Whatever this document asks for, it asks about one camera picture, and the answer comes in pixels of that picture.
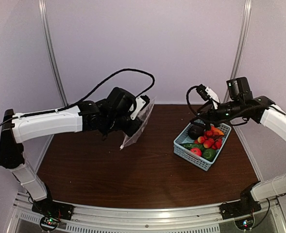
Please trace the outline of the clear zip top bag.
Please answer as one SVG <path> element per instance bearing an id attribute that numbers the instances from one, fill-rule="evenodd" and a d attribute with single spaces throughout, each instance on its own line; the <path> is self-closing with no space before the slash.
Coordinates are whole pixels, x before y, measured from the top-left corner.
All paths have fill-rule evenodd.
<path id="1" fill-rule="evenodd" d="M 145 130 L 148 120 L 151 116 L 151 112 L 153 110 L 154 104 L 155 104 L 156 97 L 153 99 L 149 100 L 149 103 L 147 101 L 144 101 L 145 105 L 144 108 L 138 112 L 136 119 L 139 119 L 142 121 L 136 132 L 132 136 L 127 136 L 124 133 L 124 140 L 121 146 L 119 147 L 120 150 L 124 149 L 127 146 L 130 146 L 134 143 L 136 143 L 139 139 L 139 137 L 142 135 L 143 131 Z"/>

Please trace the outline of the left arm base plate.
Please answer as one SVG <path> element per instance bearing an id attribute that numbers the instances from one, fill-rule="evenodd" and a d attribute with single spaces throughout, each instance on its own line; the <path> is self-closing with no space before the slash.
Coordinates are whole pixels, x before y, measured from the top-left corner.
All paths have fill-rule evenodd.
<path id="1" fill-rule="evenodd" d="M 74 206 L 49 199 L 35 201 L 32 211 L 57 220 L 71 220 Z"/>

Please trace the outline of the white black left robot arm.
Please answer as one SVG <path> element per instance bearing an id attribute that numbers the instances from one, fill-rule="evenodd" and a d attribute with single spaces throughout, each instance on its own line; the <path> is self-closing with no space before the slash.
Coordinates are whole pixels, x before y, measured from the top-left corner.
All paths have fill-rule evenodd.
<path id="1" fill-rule="evenodd" d="M 0 166 L 10 170 L 46 215 L 57 212 L 49 188 L 27 162 L 23 142 L 59 134 L 99 131 L 103 136 L 122 131 L 133 136 L 143 124 L 139 114 L 148 104 L 144 96 L 115 87 L 98 102 L 82 101 L 65 110 L 15 114 L 6 110 L 0 134 Z"/>

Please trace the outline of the red peach bunch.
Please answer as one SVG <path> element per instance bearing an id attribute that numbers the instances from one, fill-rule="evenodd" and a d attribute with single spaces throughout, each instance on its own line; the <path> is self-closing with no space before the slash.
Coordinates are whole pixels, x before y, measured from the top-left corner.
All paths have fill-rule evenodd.
<path id="1" fill-rule="evenodd" d="M 198 137 L 194 143 L 203 144 L 205 149 L 212 148 L 214 150 L 220 149 L 222 146 L 222 139 L 224 136 L 213 136 L 212 131 L 205 131 L 203 136 Z"/>

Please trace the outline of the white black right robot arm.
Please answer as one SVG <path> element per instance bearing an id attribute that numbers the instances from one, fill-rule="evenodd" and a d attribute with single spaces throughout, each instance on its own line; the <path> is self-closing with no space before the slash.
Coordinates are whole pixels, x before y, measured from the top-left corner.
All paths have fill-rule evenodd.
<path id="1" fill-rule="evenodd" d="M 207 128 L 242 118 L 244 124 L 250 119 L 270 129 L 286 142 L 286 112 L 266 96 L 253 97 L 246 77 L 238 77 L 226 82 L 231 101 L 220 103 L 217 94 L 202 84 L 190 87 L 212 107 L 207 111 L 191 109 L 195 119 L 200 119 Z M 236 204 L 240 214 L 247 214 L 261 200 L 286 195 L 286 173 L 264 182 L 250 185 L 242 193 Z"/>

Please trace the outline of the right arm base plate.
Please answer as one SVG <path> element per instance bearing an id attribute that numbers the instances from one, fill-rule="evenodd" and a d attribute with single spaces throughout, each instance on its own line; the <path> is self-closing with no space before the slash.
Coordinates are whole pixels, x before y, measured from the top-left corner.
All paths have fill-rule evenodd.
<path id="1" fill-rule="evenodd" d="M 261 205 L 258 202 L 234 201 L 224 202 L 219 206 L 222 219 L 231 219 L 245 215 L 251 215 L 254 212 L 261 210 Z"/>

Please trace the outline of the dark purple eggplant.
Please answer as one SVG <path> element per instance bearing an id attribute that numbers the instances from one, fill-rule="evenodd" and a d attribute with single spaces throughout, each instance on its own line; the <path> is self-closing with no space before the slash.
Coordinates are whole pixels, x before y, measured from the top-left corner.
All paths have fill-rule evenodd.
<path id="1" fill-rule="evenodd" d="M 196 125 L 192 125 L 188 131 L 187 131 L 187 135 L 193 139 L 196 140 L 198 137 L 203 136 L 204 135 L 204 128 L 196 126 Z"/>

